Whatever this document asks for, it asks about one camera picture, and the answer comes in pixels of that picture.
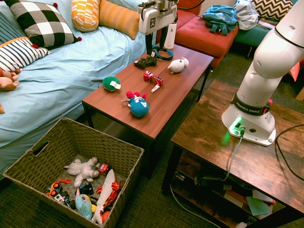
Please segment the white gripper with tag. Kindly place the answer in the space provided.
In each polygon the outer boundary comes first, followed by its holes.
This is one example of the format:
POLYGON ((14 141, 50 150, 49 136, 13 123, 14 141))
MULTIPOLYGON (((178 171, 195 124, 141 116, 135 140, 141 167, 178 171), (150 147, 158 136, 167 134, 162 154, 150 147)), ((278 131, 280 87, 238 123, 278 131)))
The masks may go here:
POLYGON ((140 14, 139 31, 145 34, 145 44, 147 55, 152 54, 153 32, 161 29, 159 47, 164 48, 164 43, 168 33, 168 25, 176 18, 176 4, 139 4, 140 14))

